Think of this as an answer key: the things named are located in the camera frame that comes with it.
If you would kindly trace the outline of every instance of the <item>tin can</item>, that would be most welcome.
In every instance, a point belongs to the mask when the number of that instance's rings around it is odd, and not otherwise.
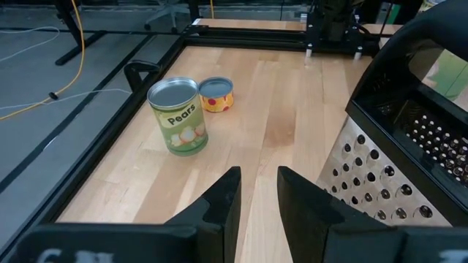
[[[234,104],[233,82],[225,77],[210,77],[202,81],[198,89],[203,109],[219,113]]]
[[[149,89],[148,101],[171,153],[189,156],[205,147],[208,135],[194,80],[188,77],[160,80]]]

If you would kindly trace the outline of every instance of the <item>wooden surface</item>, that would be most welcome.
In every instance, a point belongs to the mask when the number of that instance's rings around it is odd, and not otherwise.
[[[257,24],[202,20],[212,26]],[[263,28],[301,27],[258,22]],[[291,167],[314,182],[343,124],[344,107],[370,58],[232,48],[188,47],[166,74],[197,82],[223,76],[235,101],[204,113],[209,141],[194,156],[168,153],[145,103],[79,190],[60,221],[164,223],[231,166],[242,169],[237,262],[291,262],[279,217],[276,170]]]

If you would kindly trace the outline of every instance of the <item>metal lid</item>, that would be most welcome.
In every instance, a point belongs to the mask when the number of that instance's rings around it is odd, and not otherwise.
[[[233,91],[233,82],[226,77],[210,77],[202,81],[198,90],[205,98],[219,98]]]
[[[152,106],[172,109],[190,102],[198,92],[197,83],[188,77],[171,77],[158,81],[148,91]]]

